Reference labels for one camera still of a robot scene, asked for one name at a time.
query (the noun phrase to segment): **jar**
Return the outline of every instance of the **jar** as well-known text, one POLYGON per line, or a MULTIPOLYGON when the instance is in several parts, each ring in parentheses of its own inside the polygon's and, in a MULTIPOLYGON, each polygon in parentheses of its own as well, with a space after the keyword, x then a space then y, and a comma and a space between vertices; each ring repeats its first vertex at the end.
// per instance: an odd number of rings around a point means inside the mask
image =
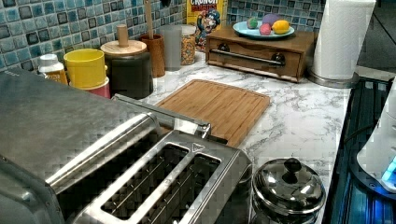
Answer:
POLYGON ((67 85, 67 78, 64 72, 64 65, 58 62, 56 54, 45 54, 39 59, 38 72, 46 78, 67 85))
POLYGON ((313 224, 326 201, 318 174, 294 158, 268 161, 253 176, 252 223, 313 224))
POLYGON ((181 65, 195 62, 195 26, 181 25, 181 65))

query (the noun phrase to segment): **blue mosaic tile backsplash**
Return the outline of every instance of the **blue mosaic tile backsplash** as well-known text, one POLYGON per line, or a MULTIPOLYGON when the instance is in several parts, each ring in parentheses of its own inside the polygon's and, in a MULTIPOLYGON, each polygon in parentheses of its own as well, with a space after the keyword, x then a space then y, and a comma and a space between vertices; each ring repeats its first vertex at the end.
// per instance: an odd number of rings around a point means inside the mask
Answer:
MULTIPOLYGON (((151 0, 155 33, 165 24, 186 23, 186 1, 163 7, 151 0)), ((318 32, 323 0, 245 0, 228 2, 227 22, 276 13, 296 30, 318 32)), ((60 61, 74 49, 99 48, 115 40, 126 24, 131 39, 147 32, 143 0, 0 0, 0 71, 33 71, 38 57, 55 53, 60 61)))
POLYGON ((261 20, 264 15, 275 13, 294 30, 318 32, 324 6, 323 0, 232 0, 227 8, 227 22, 247 21, 250 17, 261 20))
MULTIPOLYGON (((186 23, 186 0, 163 7, 151 1, 155 33, 165 24, 186 23)), ((131 39, 147 32, 143 0, 0 0, 0 71, 33 71, 38 57, 55 53, 60 61, 74 49, 99 48, 116 39, 126 24, 131 39)))

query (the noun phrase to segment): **white container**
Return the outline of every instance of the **white container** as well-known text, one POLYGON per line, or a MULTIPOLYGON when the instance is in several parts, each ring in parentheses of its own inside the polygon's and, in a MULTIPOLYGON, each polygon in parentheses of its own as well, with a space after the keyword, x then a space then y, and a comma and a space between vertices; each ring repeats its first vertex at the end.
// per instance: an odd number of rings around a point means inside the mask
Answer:
POLYGON ((56 54, 45 54, 38 59, 38 72, 44 74, 46 78, 67 85, 67 78, 64 72, 64 65, 58 62, 56 54))
POLYGON ((180 69, 181 28, 177 25, 160 27, 163 36, 165 53, 165 70, 177 71, 180 69))

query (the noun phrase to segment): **cutting board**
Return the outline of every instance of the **cutting board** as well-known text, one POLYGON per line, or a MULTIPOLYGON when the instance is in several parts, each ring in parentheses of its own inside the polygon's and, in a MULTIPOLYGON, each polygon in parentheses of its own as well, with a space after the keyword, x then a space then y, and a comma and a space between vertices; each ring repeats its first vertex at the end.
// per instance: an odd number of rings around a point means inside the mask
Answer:
POLYGON ((209 122, 212 135, 228 140, 227 146, 238 147, 269 104, 269 96, 195 79, 157 106, 209 122))

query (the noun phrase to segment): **kitchen counter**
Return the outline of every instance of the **kitchen counter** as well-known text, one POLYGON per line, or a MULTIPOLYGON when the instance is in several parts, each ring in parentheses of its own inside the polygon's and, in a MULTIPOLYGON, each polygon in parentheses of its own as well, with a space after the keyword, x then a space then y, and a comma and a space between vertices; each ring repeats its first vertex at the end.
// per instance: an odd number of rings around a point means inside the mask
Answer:
MULTIPOLYGON (((192 79, 211 80, 266 94, 270 105, 238 147, 254 171, 267 161, 294 157, 320 175, 327 192, 337 154, 350 89, 331 89, 303 78, 291 83, 207 65, 196 53, 195 64, 154 79, 154 93, 143 99, 157 104, 192 79)), ((321 209, 317 223, 322 220, 321 209)))

